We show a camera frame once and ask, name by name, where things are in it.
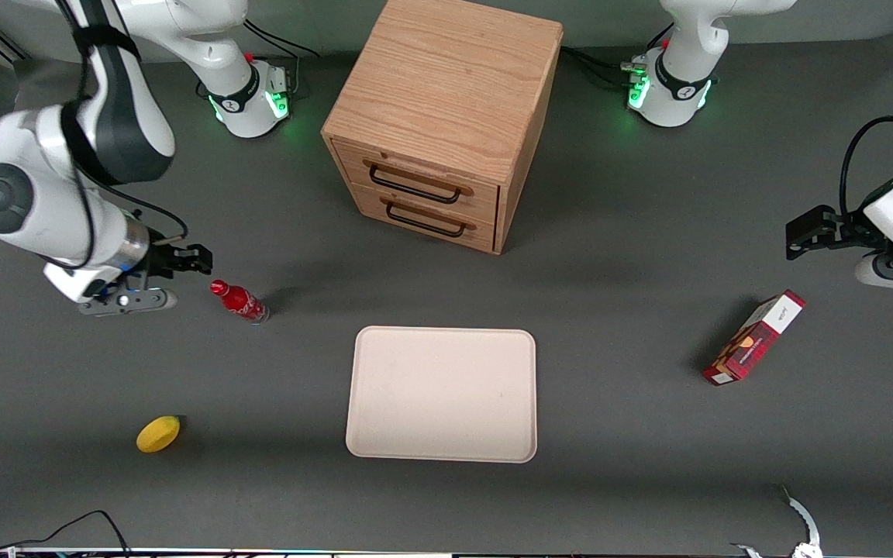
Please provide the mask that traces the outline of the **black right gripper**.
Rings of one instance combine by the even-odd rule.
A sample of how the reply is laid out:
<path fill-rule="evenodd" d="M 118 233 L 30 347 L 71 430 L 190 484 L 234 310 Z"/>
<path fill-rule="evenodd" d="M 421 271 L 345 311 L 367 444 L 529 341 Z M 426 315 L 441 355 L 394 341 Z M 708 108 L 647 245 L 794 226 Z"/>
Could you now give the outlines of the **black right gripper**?
<path fill-rule="evenodd" d="M 174 247 L 171 244 L 151 243 L 145 257 L 133 268 L 133 275 L 173 279 L 176 272 L 212 274 L 213 254 L 202 244 Z"/>

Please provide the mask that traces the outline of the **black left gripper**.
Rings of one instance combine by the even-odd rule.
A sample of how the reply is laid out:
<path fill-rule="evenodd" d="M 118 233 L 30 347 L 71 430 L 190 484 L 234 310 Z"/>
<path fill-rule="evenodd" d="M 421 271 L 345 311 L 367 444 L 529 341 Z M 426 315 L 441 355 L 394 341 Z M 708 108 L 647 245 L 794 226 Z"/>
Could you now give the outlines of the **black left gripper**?
<path fill-rule="evenodd" d="M 884 234 L 861 209 L 840 215 L 832 206 L 818 205 L 803 215 L 803 222 L 784 226 L 784 258 L 793 261 L 813 250 L 863 247 L 884 250 Z"/>

